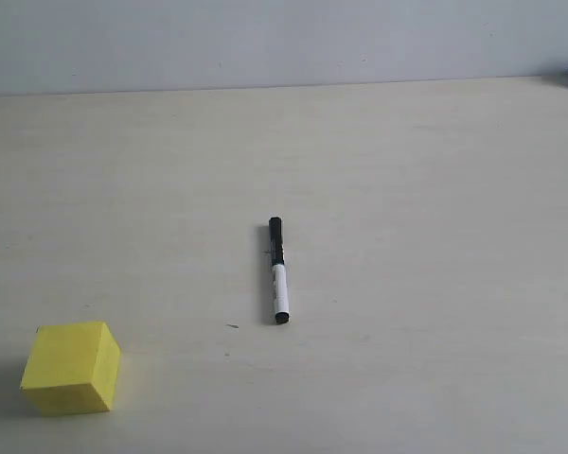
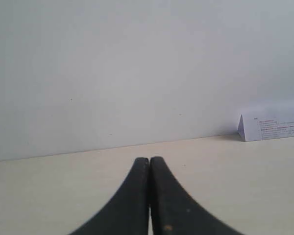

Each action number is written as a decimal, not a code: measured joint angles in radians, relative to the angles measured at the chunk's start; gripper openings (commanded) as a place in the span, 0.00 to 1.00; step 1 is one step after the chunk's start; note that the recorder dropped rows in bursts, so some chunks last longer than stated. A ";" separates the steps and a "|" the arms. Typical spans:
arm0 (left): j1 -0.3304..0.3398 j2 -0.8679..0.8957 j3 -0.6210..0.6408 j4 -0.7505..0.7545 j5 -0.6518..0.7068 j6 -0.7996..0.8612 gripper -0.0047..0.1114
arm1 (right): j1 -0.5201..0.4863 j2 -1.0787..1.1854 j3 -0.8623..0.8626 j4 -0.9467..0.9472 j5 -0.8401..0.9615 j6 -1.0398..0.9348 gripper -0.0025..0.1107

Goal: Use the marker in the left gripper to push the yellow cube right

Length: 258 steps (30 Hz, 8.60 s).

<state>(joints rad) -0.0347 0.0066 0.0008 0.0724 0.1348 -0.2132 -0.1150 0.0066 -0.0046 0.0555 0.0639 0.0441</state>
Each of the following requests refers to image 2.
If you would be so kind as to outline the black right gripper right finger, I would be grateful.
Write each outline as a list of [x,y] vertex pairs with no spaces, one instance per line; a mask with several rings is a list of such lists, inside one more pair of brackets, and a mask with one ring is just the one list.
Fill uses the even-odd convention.
[[150,159],[150,209],[155,235],[239,235],[199,205],[162,157]]

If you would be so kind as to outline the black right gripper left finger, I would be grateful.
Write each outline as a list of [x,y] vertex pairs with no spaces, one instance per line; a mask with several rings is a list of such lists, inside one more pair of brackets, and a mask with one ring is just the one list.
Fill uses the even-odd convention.
[[86,223],[73,235],[147,235],[149,160],[139,157],[122,185]]

